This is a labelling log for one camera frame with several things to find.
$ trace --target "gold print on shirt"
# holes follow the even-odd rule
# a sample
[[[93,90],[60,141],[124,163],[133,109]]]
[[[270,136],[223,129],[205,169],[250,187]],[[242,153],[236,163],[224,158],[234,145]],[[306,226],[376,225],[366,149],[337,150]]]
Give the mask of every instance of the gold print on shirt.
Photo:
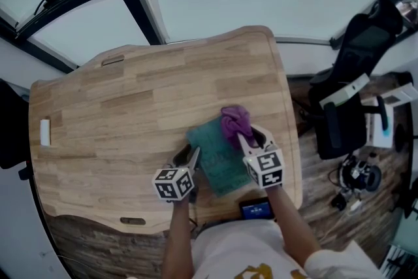
[[[247,272],[254,273],[251,279],[273,279],[271,267],[264,263],[261,263],[258,267],[248,266],[240,274],[235,276],[234,279],[244,279],[244,274]]]
[[[308,277],[300,273],[299,270],[293,270],[290,272],[290,275],[292,276],[292,279],[308,279]]]

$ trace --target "black phone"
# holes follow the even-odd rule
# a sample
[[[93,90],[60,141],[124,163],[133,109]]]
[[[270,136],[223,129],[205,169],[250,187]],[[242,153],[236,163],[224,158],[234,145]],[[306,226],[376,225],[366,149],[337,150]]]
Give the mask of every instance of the black phone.
[[[274,213],[268,197],[242,201],[240,203],[240,211],[243,220],[274,219]]]

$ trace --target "black office chair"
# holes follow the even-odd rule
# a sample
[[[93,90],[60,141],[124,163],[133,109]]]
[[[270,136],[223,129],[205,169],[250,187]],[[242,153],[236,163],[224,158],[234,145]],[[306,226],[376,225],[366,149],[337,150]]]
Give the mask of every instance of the black office chair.
[[[0,100],[0,167],[9,169],[23,161],[30,164],[29,103],[1,79]]]
[[[315,127],[321,159],[340,157],[366,144],[365,113],[380,114],[383,130],[387,129],[381,97],[378,97],[376,107],[362,106],[358,93],[339,106],[328,103],[323,109],[319,102],[360,75],[370,76],[401,31],[399,11],[389,0],[378,0],[371,14],[357,14],[350,21],[334,67],[311,79],[310,106],[294,100],[303,109],[302,117]]]

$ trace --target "purple cloth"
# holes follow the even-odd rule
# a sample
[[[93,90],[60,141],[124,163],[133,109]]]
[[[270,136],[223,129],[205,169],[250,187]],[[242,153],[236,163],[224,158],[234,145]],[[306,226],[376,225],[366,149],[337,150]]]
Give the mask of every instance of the purple cloth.
[[[249,121],[249,112],[240,105],[221,108],[222,120],[221,127],[223,136],[235,149],[241,149],[237,133],[243,134],[252,146],[255,142],[251,122]]]

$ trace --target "human arm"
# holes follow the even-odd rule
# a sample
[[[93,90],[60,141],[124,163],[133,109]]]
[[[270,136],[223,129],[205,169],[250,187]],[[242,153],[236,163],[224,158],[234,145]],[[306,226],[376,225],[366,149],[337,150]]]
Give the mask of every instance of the human arm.
[[[321,249],[319,242],[281,186],[266,188],[266,192],[283,234],[286,252],[303,267],[309,256]]]
[[[162,279],[193,277],[189,225],[189,196],[174,201],[170,233],[165,245]]]

